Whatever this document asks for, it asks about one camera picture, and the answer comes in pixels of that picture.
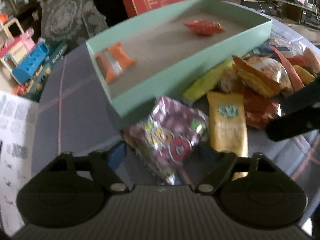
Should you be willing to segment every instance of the patterned fabric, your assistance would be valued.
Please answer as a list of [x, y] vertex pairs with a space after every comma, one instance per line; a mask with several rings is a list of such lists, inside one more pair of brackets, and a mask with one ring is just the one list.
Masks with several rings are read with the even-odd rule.
[[41, 34], [49, 43], [67, 38], [74, 49], [107, 28], [93, 0], [48, 0], [43, 6]]

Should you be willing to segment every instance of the red candy wrapper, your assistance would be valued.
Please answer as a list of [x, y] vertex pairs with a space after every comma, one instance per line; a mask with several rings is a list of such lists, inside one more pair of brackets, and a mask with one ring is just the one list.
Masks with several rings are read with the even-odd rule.
[[189, 23], [184, 23], [191, 31], [198, 35], [211, 36], [216, 33], [221, 33], [225, 30], [219, 23], [211, 22], [208, 20], [195, 20]]
[[195, 145], [207, 140], [208, 117], [201, 111], [162, 96], [151, 115], [123, 132], [148, 167], [174, 185], [176, 172]]

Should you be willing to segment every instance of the yellow-green packet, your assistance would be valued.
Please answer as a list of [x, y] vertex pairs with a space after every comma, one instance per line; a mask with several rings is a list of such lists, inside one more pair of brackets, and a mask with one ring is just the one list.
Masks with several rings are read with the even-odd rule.
[[207, 92], [213, 90], [224, 71], [232, 68], [234, 62], [231, 59], [216, 65], [202, 77], [198, 78], [188, 89], [183, 93], [183, 101], [188, 105], [192, 105], [195, 101], [203, 97]]

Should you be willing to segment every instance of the red packet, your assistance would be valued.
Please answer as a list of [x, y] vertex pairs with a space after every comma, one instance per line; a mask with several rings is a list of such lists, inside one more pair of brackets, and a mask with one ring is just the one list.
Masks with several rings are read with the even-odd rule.
[[208, 20], [194, 20], [189, 23], [184, 23], [184, 26], [188, 27], [191, 31], [198, 35], [211, 36], [216, 33], [221, 33], [225, 30], [219, 23], [211, 22]]

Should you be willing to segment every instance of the screw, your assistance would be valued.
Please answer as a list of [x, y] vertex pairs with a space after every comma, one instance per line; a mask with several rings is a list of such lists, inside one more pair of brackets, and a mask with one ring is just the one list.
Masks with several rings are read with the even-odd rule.
[[213, 186], [210, 184], [201, 184], [198, 186], [198, 190], [204, 193], [209, 193], [211, 191], [213, 191]]
[[114, 192], [123, 192], [127, 189], [127, 186], [123, 183], [114, 183], [110, 186], [110, 188]]

